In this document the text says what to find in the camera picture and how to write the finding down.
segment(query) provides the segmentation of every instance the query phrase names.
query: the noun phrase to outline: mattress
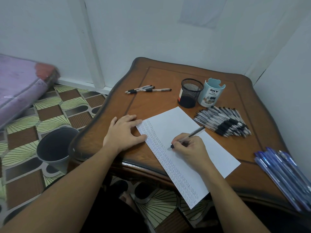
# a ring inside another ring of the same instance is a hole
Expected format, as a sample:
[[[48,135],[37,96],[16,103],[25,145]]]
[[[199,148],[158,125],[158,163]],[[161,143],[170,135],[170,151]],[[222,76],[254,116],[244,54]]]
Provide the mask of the mattress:
[[[0,130],[59,78],[55,66],[0,55]]]

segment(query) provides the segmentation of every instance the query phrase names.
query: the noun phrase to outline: mesh pencil cup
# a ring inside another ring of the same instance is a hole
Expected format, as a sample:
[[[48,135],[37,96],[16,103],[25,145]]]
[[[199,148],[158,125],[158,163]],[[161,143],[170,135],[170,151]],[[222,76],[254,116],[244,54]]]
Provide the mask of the mesh pencil cup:
[[[195,107],[197,98],[203,88],[203,84],[198,80],[192,78],[182,80],[178,103],[187,109]]]

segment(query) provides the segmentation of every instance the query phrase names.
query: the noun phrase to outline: left hand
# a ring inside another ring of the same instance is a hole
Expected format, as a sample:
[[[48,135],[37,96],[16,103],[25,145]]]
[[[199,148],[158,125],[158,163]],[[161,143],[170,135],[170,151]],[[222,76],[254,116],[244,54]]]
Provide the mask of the left hand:
[[[126,115],[117,121],[117,117],[114,117],[104,138],[103,147],[111,146],[116,149],[118,154],[138,143],[144,142],[147,135],[133,136],[131,133],[131,128],[142,122],[141,119],[132,121],[135,118],[136,115]]]

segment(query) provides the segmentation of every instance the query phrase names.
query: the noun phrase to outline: bundle of blue pens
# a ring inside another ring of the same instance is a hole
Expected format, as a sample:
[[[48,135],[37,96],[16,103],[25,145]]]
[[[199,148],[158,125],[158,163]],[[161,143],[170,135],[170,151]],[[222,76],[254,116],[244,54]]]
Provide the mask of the bundle of blue pens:
[[[256,163],[270,176],[288,201],[298,211],[311,211],[311,183],[292,157],[267,147],[256,152]]]
[[[235,108],[211,106],[197,112],[193,120],[220,136],[246,137],[251,135],[251,131]]]

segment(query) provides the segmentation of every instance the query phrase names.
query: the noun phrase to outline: wall baseboard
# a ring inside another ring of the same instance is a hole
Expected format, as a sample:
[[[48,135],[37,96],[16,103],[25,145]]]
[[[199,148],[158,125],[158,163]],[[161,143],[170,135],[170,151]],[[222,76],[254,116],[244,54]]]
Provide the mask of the wall baseboard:
[[[103,94],[109,94],[112,88],[110,87],[104,87],[104,88],[96,88],[93,83],[85,83],[81,81],[76,81],[68,78],[59,78],[57,83],[63,84],[66,86],[72,86],[75,88],[81,88],[81,89],[86,89],[89,91],[95,91]]]

